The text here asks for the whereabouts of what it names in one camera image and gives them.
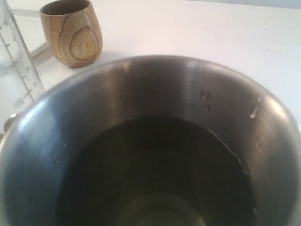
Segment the white countertop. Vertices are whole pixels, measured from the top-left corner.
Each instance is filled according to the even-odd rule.
[[[149,54],[183,55],[240,71],[273,92],[301,122],[301,10],[187,0],[92,1],[104,48],[91,66]],[[34,58],[46,89],[86,70]]]

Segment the dark liquid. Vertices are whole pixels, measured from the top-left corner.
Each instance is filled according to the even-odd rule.
[[[115,226],[130,202],[156,193],[186,200],[207,226],[253,225],[237,158],[206,129],[168,117],[128,121],[88,145],[66,173],[57,225]]]

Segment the wood grain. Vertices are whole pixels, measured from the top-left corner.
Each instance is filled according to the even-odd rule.
[[[58,61],[82,67],[99,57],[103,38],[90,1],[55,1],[42,7],[40,16],[47,44]]]

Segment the water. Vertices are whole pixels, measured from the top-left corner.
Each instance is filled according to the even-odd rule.
[[[145,117],[102,133],[68,169],[59,226],[251,226],[248,175],[213,133]]]

